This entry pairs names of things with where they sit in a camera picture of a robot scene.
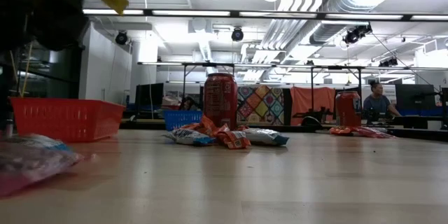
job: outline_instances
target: computer monitor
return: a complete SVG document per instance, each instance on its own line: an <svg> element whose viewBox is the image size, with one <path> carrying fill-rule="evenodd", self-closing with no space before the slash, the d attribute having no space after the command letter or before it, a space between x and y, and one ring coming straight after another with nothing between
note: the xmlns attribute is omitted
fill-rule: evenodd
<svg viewBox="0 0 448 224"><path fill-rule="evenodd" d="M395 93L397 109L404 114L426 116L436 109L433 85L396 84Z"/></svg>
<svg viewBox="0 0 448 224"><path fill-rule="evenodd" d="M161 106L163 100L163 83L138 85L135 93L135 104L140 106Z"/></svg>

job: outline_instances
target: ceiling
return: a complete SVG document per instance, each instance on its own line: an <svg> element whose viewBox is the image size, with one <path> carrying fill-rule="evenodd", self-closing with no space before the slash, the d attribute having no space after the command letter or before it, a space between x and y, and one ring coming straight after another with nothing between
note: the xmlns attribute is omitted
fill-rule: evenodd
<svg viewBox="0 0 448 224"><path fill-rule="evenodd" d="M280 0L129 0L129 8L163 8L163 9L207 9L207 10L276 10ZM100 0L85 0L85 8L107 8ZM373 9L378 13L445 13L448 0L385 0ZM159 47L159 56L169 61L177 55L192 55L199 51L198 42L188 38L189 17L101 17L104 24L112 22L149 22L164 41ZM244 40L232 42L231 30L218 30L216 38L209 42L212 51L240 52L244 43L259 43L268 31L271 20L214 18L212 24L242 27ZM357 64L372 63L372 58L390 56L389 50L396 49L397 57L407 64L413 63L414 51L433 37L448 37L448 22L372 22L373 35L367 35L356 45L345 50L340 46L341 35L333 37L327 46L318 49L319 62L323 64Z"/></svg>

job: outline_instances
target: table surface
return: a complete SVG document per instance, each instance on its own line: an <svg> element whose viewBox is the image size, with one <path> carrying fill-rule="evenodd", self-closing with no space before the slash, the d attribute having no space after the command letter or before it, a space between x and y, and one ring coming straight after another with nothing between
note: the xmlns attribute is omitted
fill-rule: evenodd
<svg viewBox="0 0 448 224"><path fill-rule="evenodd" d="M448 145L285 134L287 147L170 144L120 130L87 160L0 199L2 223L446 223Z"/></svg>

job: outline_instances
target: colorful quilt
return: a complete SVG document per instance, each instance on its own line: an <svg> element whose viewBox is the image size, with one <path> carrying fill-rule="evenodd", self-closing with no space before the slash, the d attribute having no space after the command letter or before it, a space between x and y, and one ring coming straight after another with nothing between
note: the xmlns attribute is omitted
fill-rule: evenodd
<svg viewBox="0 0 448 224"><path fill-rule="evenodd" d="M281 88L238 87L238 123L284 125L284 96Z"/></svg>

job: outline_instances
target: desk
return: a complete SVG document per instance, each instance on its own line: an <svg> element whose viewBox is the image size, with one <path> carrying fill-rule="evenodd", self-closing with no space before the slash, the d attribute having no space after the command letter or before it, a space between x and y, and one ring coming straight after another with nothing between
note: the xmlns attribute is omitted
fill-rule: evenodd
<svg viewBox="0 0 448 224"><path fill-rule="evenodd" d="M163 133L76 145L96 158L0 200L2 223L446 223L447 144L291 133L227 150Z"/></svg>

